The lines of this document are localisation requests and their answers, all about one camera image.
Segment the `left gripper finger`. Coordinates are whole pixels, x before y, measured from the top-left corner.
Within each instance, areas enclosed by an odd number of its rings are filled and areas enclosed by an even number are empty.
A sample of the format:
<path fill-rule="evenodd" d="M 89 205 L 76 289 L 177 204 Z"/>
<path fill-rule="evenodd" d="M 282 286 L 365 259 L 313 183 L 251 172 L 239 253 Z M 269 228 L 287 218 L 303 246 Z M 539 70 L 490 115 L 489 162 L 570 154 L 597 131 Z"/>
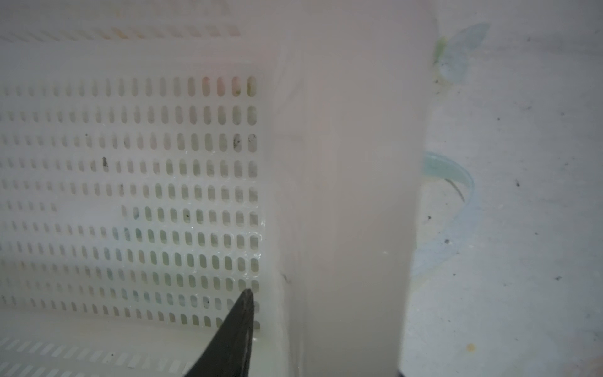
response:
<path fill-rule="evenodd" d="M 185 377 L 248 377 L 254 331 L 254 295 L 241 292 L 206 350 Z"/>

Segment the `white plastic basket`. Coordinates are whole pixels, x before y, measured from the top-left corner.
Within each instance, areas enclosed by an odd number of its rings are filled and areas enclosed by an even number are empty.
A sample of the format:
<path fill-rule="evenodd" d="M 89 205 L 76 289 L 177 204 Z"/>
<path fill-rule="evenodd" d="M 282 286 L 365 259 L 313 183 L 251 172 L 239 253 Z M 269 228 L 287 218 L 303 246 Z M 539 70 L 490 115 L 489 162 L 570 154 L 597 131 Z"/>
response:
<path fill-rule="evenodd" d="M 432 1 L 4 1 L 1 374 L 399 372 Z"/>

